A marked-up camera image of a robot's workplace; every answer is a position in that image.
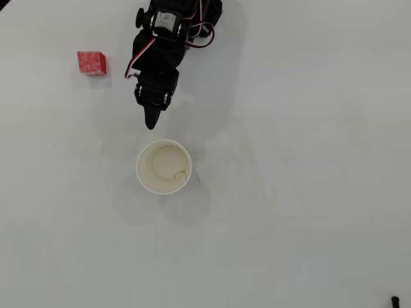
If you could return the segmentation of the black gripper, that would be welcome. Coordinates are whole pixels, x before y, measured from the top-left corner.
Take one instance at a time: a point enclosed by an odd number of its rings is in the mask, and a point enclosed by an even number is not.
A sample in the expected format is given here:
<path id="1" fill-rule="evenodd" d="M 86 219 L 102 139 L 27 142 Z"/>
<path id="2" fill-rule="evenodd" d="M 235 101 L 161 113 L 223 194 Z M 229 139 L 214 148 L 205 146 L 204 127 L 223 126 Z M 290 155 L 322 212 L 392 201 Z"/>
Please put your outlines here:
<path id="1" fill-rule="evenodd" d="M 155 128 L 161 112 L 169 107 L 178 80 L 177 69 L 163 73 L 142 71 L 137 77 L 134 94 L 137 103 L 144 108 L 145 124 L 149 130 Z"/>

